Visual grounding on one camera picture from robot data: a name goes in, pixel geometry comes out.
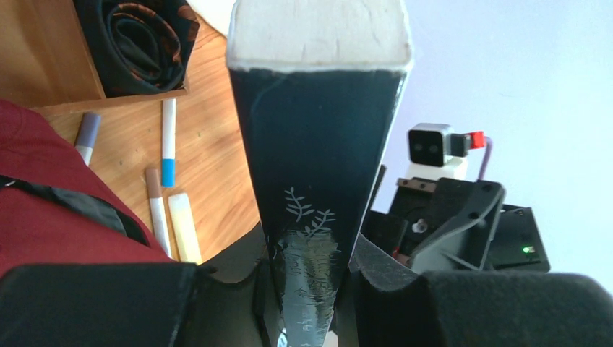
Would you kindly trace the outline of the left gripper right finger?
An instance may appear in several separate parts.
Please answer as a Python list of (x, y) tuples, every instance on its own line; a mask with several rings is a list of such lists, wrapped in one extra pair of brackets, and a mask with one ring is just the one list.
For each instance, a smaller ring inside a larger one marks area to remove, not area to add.
[(418, 275), (360, 236), (335, 331), (341, 346), (610, 346), (612, 297), (583, 275)]

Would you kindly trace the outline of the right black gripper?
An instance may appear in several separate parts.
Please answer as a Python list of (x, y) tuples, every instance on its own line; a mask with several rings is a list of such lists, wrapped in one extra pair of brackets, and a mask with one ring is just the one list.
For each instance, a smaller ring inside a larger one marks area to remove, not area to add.
[(482, 271), (504, 198), (490, 181), (399, 179), (389, 212), (368, 212), (361, 232), (415, 273)]

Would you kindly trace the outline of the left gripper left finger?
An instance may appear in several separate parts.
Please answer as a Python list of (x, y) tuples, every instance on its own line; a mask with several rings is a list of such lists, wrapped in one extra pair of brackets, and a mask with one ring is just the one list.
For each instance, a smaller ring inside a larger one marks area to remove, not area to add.
[(21, 266), (1, 279), (1, 344), (266, 346), (255, 284), (179, 263)]

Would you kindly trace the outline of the red backpack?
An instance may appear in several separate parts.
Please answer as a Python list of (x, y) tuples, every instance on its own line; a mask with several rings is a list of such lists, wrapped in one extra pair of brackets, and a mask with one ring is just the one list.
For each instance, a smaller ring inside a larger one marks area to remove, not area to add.
[(1, 102), (1, 272), (167, 262), (147, 226), (39, 114)]

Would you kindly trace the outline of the Little Women book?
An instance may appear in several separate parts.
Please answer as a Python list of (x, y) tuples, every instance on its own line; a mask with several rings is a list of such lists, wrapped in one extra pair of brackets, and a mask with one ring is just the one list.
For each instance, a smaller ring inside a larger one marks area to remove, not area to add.
[(322, 346), (412, 62), (404, 1), (237, 1), (226, 65), (290, 346)]

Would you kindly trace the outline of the brown capped white marker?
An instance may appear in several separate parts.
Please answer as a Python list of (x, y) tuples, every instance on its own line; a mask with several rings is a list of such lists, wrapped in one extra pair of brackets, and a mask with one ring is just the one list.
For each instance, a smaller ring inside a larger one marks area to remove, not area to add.
[(163, 200), (162, 187), (160, 185), (159, 170), (153, 167), (146, 168), (145, 182), (147, 185), (147, 195), (149, 198), (150, 213), (153, 222), (153, 233), (166, 255), (169, 258), (172, 258), (168, 223), (166, 220), (166, 209)]

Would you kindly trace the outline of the purple capped white marker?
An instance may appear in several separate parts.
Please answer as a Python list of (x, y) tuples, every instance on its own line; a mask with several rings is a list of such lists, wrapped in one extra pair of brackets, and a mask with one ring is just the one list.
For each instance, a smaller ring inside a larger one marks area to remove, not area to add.
[(82, 115), (79, 131), (74, 141), (74, 148), (80, 154), (86, 166), (90, 165), (101, 119), (101, 115), (94, 112), (86, 112)]

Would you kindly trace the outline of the blue capped white marker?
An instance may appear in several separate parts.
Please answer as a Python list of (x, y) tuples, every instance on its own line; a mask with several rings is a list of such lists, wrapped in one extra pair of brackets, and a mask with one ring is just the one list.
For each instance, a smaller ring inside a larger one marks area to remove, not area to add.
[(161, 184), (173, 187), (176, 177), (176, 112), (177, 100), (170, 98), (162, 106)]

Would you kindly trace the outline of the wooden divided tray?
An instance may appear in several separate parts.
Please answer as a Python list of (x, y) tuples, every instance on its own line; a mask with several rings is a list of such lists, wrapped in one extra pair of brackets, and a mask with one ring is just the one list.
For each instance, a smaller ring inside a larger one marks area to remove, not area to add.
[(75, 1), (1, 3), (1, 98), (46, 113), (125, 106), (189, 92), (106, 97), (74, 8)]

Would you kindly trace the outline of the rolled tie with orange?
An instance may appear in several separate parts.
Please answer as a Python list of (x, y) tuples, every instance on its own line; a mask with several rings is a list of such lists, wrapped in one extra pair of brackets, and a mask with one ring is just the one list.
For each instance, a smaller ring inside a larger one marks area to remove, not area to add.
[(108, 98), (183, 85), (200, 24), (187, 1), (75, 1)]

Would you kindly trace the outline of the white folded cloth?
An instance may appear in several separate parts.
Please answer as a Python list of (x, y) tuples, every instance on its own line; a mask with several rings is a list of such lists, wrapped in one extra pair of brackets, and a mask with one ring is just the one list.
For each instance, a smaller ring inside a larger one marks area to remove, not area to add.
[(188, 0), (189, 5), (214, 30), (226, 37), (236, 0)]

